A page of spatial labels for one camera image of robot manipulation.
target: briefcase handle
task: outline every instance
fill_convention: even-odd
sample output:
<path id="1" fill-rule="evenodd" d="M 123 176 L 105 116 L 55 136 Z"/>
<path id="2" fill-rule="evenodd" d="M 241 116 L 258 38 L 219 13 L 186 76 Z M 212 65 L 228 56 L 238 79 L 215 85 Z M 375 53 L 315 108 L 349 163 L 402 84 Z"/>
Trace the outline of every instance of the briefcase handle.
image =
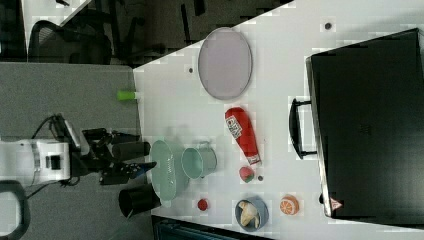
<path id="1" fill-rule="evenodd" d="M 303 159 L 306 155 L 317 154 L 316 151 L 303 151 L 302 147 L 302 131 L 300 129 L 300 121 L 299 121 L 299 112 L 298 107 L 303 105 L 311 104 L 311 101 L 297 101 L 296 98 L 293 99 L 290 115 L 289 115 L 289 131 L 290 138 L 292 140 L 292 144 L 294 149 L 296 150 L 297 155 L 299 155 L 300 159 Z"/>

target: office chair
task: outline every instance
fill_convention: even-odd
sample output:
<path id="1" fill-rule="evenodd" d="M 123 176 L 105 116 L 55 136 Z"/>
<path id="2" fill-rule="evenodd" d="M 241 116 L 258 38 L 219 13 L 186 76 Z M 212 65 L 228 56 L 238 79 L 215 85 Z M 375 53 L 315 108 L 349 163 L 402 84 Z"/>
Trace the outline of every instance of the office chair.
<path id="1" fill-rule="evenodd" d="M 111 56 L 111 42 L 95 24 L 71 21 L 59 27 L 43 20 L 31 31 L 29 62 L 108 65 Z"/>
<path id="2" fill-rule="evenodd" d="M 0 61 L 26 62 L 21 1 L 0 1 Z"/>
<path id="3" fill-rule="evenodd" d="M 104 23 L 110 24 L 112 29 L 112 42 L 114 49 L 114 57 L 119 60 L 125 61 L 128 66 L 136 67 L 133 61 L 139 57 L 154 54 L 161 55 L 165 53 L 166 48 L 164 44 L 155 44 L 149 47 L 144 47 L 141 50 L 134 51 L 135 45 L 135 31 L 137 28 L 143 27 L 145 20 L 140 17 L 133 17 L 131 20 L 130 28 L 128 30 L 124 40 L 121 39 L 120 24 L 117 18 L 117 4 L 121 7 L 125 7 L 125 0 L 108 0 L 109 13 L 102 12 L 102 4 L 100 0 L 95 0 L 96 11 L 86 10 L 82 11 L 84 15 L 96 16 L 96 19 L 102 19 Z"/>

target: red bottle cap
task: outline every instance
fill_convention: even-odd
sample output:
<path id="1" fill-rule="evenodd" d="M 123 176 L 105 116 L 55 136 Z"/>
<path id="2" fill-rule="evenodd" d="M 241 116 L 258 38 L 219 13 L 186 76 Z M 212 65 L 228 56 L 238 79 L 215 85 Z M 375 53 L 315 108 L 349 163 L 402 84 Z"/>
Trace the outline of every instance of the red bottle cap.
<path id="1" fill-rule="evenodd" d="M 206 201 L 206 199 L 200 199 L 197 203 L 197 207 L 200 211 L 206 211 L 206 209 L 208 209 L 208 201 Z"/>

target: blue bowl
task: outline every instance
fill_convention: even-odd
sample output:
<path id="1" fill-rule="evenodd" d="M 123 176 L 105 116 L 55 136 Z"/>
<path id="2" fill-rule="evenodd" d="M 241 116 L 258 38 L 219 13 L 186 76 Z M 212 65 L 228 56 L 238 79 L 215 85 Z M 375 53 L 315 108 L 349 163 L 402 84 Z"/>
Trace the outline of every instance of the blue bowl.
<path id="1" fill-rule="evenodd" d="M 240 202 L 250 202 L 253 206 L 258 210 L 259 213 L 259 227 L 255 228 L 255 219 L 252 219 L 246 227 L 241 225 L 241 212 L 242 209 L 238 206 Z M 242 227 L 246 232 L 255 232 L 258 229 L 262 228 L 267 222 L 269 218 L 268 208 L 266 207 L 264 201 L 259 197 L 250 197 L 245 200 L 240 200 L 235 208 L 236 219 L 240 227 Z"/>

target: teal cup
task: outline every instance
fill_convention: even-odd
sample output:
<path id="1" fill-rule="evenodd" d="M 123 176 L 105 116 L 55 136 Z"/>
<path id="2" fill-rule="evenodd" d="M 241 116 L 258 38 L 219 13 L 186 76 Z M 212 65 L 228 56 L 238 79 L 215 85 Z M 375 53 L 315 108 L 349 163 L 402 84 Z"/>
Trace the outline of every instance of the teal cup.
<path id="1" fill-rule="evenodd" d="M 216 155 L 209 142 L 201 142 L 197 148 L 186 148 L 181 158 L 183 170 L 191 179 L 203 178 L 216 169 Z"/>

